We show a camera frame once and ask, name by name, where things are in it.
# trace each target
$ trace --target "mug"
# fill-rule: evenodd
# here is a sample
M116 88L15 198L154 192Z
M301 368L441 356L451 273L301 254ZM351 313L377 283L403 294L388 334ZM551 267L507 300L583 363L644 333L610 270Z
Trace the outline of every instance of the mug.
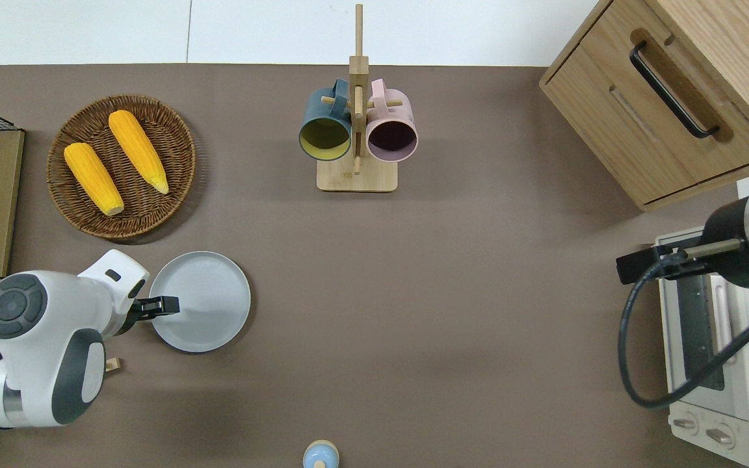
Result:
M386 101L399 99L400 106L386 106ZM397 163L412 156L418 148L410 100L397 89L386 89L383 79L372 81L374 109L366 113L366 146L369 154L387 163Z
M322 98L333 98L333 104ZM306 115L300 127L302 151L319 161L339 159L351 148L351 110L348 101L348 82L338 79L333 88L321 88L312 93L306 105Z

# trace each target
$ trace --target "wooden cabinet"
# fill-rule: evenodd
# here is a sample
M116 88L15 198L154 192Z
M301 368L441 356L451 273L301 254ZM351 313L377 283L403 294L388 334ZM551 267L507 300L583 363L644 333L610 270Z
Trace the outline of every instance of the wooden cabinet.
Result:
M540 86L642 210L749 176L749 0L601 0Z

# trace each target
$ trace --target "white wall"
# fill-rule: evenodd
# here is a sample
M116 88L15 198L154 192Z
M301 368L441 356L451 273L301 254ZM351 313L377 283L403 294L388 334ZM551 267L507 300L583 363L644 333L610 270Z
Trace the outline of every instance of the white wall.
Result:
M0 64L348 63L360 0L0 0ZM547 66L597 0L364 0L373 64Z

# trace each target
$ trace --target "pink mug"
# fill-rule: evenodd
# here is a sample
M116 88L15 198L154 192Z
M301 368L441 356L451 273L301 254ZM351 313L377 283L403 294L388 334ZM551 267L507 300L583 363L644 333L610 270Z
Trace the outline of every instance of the pink mug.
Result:
M399 106L386 101L399 100ZM366 113L366 146L369 153L387 163L397 163L412 156L418 148L418 131L410 100L397 89L386 89L383 79L372 81L374 109Z

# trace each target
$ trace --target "mug handle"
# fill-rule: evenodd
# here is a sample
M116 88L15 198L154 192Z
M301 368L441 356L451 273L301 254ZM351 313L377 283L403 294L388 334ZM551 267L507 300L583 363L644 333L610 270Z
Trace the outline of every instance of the mug handle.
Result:
M345 103L348 103L348 82L337 78L334 87L331 88L331 94L334 95L334 104L331 104L329 115L333 118L342 118L343 112L345 112Z
M372 103L374 103L374 115L378 119L389 116L389 107L386 107L386 84L383 78L372 81Z

